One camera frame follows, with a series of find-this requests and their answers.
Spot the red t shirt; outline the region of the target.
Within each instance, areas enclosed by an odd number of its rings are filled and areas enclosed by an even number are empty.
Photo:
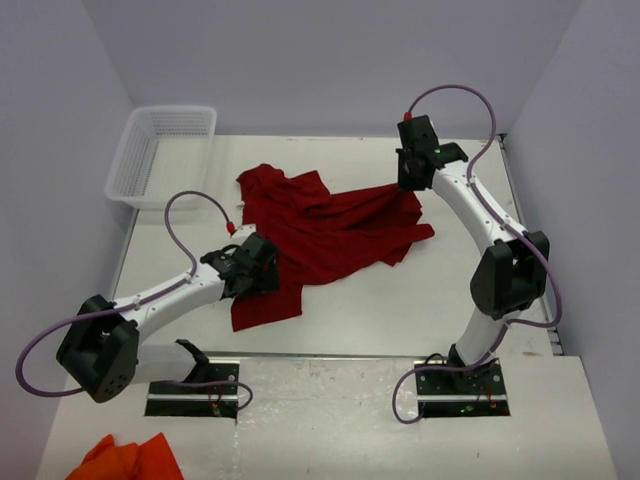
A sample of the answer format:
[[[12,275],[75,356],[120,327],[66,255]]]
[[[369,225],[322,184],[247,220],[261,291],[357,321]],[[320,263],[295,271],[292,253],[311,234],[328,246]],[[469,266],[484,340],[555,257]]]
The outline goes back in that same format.
[[[289,178],[268,164],[237,179],[242,220],[279,250],[279,288],[233,301],[234,331],[302,313],[306,286],[341,280],[377,262],[394,266],[435,235],[416,195],[395,184],[332,193],[316,171]]]

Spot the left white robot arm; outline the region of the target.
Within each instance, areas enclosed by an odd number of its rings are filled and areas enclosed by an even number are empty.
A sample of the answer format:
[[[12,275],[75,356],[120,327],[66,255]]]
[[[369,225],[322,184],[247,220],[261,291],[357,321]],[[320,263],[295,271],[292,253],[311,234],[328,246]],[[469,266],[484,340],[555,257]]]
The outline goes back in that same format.
[[[193,259],[189,270],[139,294],[85,301],[56,354],[59,364],[95,402],[128,385],[163,383],[187,393],[222,385],[208,376],[209,360],[188,340],[150,345],[148,339],[208,304],[278,289],[279,251],[253,225],[230,244]]]

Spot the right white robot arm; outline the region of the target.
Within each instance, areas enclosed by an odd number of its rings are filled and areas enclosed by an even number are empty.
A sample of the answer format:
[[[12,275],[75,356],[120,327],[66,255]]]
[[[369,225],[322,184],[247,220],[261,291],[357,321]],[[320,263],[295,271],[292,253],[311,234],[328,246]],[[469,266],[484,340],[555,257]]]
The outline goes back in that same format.
[[[546,289],[550,242],[530,232],[506,213],[473,173],[468,156],[456,143],[442,144],[427,115],[403,115],[398,124],[398,186],[403,190],[431,190],[456,214],[481,254],[470,280],[474,310],[461,338],[444,365],[456,392],[467,393],[482,379],[482,370],[508,328],[522,323]]]

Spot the white plastic basket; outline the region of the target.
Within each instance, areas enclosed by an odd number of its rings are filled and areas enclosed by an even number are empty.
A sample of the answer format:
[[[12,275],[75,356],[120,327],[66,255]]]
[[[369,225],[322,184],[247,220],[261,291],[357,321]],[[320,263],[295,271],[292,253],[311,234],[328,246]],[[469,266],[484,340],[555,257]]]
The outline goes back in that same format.
[[[135,109],[120,138],[104,187],[107,199],[162,210],[176,193],[199,190],[212,161],[217,112],[207,106]]]

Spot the orange cloth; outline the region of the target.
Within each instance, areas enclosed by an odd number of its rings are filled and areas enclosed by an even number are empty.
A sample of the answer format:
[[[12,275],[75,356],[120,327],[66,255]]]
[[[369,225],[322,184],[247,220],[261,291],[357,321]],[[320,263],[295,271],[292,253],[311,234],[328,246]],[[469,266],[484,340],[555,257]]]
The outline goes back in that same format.
[[[117,445],[109,434],[84,457],[67,479],[183,480],[184,476],[163,433],[142,444]]]

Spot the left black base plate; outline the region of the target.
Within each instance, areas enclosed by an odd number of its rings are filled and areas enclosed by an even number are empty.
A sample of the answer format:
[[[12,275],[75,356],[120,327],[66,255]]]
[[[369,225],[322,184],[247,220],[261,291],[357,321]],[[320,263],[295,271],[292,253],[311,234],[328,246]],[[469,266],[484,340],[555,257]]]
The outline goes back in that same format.
[[[240,361],[212,358],[198,383],[227,381],[225,385],[188,387],[166,382],[149,385],[144,415],[146,417],[228,418],[237,419],[240,406]]]

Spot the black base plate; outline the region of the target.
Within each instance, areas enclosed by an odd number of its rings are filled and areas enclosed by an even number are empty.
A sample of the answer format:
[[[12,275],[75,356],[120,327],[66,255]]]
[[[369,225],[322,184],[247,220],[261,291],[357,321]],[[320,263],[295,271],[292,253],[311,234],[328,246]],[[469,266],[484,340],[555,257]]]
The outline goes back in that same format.
[[[149,385],[144,415],[146,417],[228,418],[237,419],[240,406],[240,361],[212,358],[198,383],[227,381],[225,385],[188,387],[166,382]]]
[[[414,378],[418,414],[423,419],[510,415],[497,359],[471,373],[427,371],[415,374]]]

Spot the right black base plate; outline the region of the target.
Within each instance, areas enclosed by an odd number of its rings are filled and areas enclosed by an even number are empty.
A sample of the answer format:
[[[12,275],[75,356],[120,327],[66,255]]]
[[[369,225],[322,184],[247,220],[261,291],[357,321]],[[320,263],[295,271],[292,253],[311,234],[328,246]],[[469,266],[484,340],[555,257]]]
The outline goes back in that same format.
[[[418,414],[423,419],[510,415],[497,359],[471,373],[427,371],[415,374],[414,378]]]

